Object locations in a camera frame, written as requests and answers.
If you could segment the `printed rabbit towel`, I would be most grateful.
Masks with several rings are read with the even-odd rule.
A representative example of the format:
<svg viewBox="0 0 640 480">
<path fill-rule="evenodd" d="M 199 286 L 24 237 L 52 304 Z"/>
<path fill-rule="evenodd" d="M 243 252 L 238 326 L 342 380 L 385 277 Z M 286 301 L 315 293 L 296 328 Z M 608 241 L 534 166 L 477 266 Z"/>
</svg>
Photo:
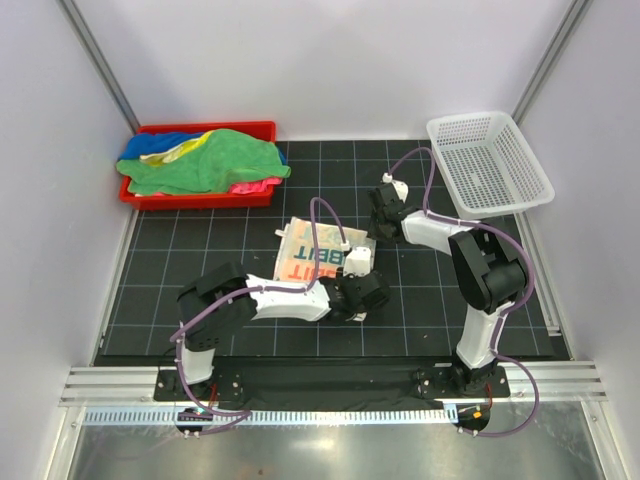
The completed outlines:
<svg viewBox="0 0 640 480">
<path fill-rule="evenodd" d="M 279 235 L 274 284 L 266 289 L 276 314 L 307 322 L 348 322 L 332 310 L 332 287 L 336 278 L 344 276 L 344 252 L 351 247 L 369 247 L 371 272 L 378 272 L 374 269 L 375 242 L 362 230 L 311 224 L 297 217 Z"/>
</svg>

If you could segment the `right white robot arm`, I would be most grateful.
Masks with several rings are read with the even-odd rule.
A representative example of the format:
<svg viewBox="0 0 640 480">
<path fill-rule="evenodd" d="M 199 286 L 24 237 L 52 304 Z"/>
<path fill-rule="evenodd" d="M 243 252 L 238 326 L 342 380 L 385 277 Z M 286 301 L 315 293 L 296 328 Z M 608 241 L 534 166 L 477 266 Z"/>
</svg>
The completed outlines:
<svg viewBox="0 0 640 480">
<path fill-rule="evenodd" d="M 530 259 L 518 242 L 493 226 L 406 204 L 400 195 L 405 188 L 404 183 L 392 181 L 367 192 L 368 235 L 451 257 L 467 307 L 462 335 L 452 353 L 450 382 L 458 394 L 476 395 L 495 375 L 498 344 L 509 314 L 532 293 Z"/>
</svg>

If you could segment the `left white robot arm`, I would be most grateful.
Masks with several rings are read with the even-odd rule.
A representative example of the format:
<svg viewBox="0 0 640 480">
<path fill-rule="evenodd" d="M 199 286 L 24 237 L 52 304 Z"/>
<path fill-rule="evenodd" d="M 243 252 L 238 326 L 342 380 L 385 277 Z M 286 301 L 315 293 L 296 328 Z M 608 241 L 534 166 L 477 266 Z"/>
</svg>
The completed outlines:
<svg viewBox="0 0 640 480">
<path fill-rule="evenodd" d="M 206 397 L 216 351 L 252 321 L 362 321 L 390 297 L 390 286 L 376 270 L 321 276 L 307 286 L 264 279 L 247 273 L 239 262 L 226 263 L 178 293 L 181 324 L 170 337 L 179 367 L 177 389 L 190 400 Z"/>
</svg>

